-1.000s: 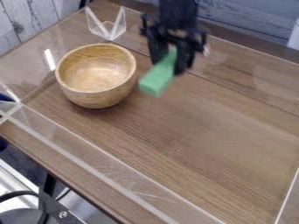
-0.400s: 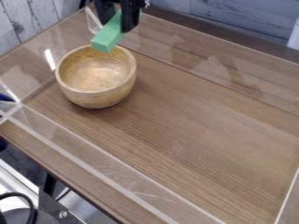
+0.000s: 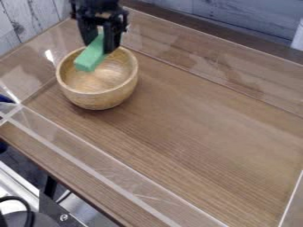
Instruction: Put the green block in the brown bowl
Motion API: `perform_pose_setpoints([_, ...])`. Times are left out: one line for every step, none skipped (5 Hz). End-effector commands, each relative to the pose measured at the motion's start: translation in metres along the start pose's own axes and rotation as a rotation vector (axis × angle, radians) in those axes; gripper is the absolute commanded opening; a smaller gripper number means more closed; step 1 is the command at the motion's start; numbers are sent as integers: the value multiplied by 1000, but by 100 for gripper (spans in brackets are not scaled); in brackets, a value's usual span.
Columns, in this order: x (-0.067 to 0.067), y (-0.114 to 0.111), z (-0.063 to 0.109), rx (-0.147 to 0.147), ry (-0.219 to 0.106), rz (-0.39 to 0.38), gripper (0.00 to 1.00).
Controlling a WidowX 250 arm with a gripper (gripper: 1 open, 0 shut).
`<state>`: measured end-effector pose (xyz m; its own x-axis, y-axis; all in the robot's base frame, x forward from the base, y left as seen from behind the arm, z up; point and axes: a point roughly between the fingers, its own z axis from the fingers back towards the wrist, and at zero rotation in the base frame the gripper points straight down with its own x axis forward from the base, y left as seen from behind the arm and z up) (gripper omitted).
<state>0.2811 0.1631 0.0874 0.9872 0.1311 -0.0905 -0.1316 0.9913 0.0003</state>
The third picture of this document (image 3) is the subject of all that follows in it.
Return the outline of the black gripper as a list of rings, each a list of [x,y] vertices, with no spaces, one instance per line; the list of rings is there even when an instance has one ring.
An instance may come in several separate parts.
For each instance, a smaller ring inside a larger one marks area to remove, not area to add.
[[[89,45],[102,26],[104,53],[110,54],[120,46],[121,31],[128,26],[128,11],[120,0],[69,0],[72,16],[77,20],[82,43]]]

